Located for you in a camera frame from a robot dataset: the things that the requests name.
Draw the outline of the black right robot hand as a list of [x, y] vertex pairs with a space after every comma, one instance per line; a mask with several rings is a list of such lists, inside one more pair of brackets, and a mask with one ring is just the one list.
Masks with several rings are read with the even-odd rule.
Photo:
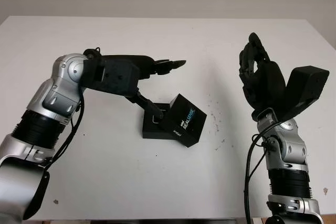
[[285, 96], [285, 80], [278, 64], [270, 60], [261, 40], [251, 33], [239, 54], [239, 77], [253, 120], [268, 108], [281, 109]]

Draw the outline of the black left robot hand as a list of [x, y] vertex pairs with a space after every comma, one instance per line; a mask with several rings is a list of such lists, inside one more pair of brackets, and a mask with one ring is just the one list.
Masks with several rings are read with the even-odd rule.
[[[186, 60], [170, 61], [169, 59], [154, 60], [144, 55], [104, 55], [106, 59], [126, 60], [134, 64], [140, 71], [139, 80], [149, 79], [150, 75], [164, 75], [170, 73], [171, 70], [177, 69], [186, 63]], [[150, 112], [157, 119], [163, 119], [163, 112], [151, 100], [145, 98], [137, 88], [134, 95], [124, 96], [131, 103], [136, 103], [145, 112]]]

